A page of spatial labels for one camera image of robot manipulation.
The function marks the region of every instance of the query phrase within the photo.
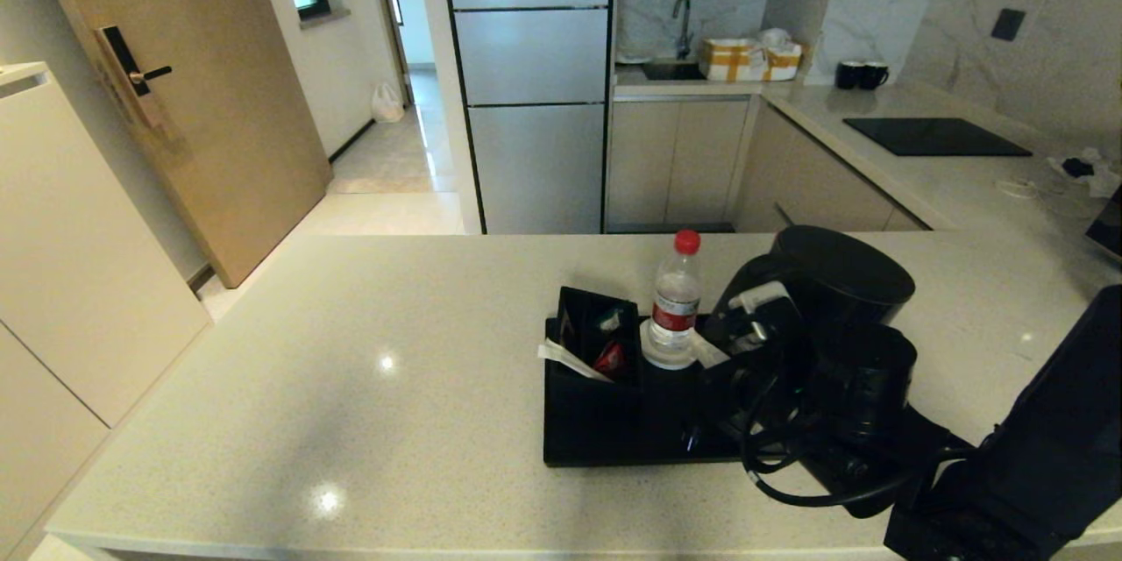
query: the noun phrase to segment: sink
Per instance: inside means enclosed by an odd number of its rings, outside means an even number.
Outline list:
[[[644,63],[643,74],[653,82],[703,82],[697,63]]]

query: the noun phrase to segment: bottle label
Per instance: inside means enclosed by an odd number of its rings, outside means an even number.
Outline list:
[[[689,303],[679,303],[656,294],[654,309],[651,310],[651,320],[666,331],[684,331],[693,327],[700,303],[700,298]]]

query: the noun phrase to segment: black kettle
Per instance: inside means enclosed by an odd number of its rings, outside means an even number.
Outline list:
[[[706,321],[701,335],[737,355],[753,320],[737,309],[744,292],[781,282],[801,318],[803,331],[848,323],[888,324],[916,293],[908,270],[866,242],[834,230],[793,226],[775,234],[769,254],[737,270]]]

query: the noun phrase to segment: plastic water bottle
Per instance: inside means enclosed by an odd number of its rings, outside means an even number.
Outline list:
[[[663,258],[654,278],[654,309],[651,310],[650,348],[645,356],[661,368],[680,369],[693,362],[690,329],[697,320],[701,301],[701,274],[698,249],[701,234],[679,230],[674,250]]]

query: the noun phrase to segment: faucet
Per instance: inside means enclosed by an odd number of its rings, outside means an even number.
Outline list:
[[[690,0],[677,0],[674,1],[674,13],[671,18],[678,18],[678,9],[681,9],[682,2],[686,2],[686,15],[682,18],[682,34],[678,37],[678,58],[686,58],[690,54],[690,40],[693,38],[693,34],[690,34]]]

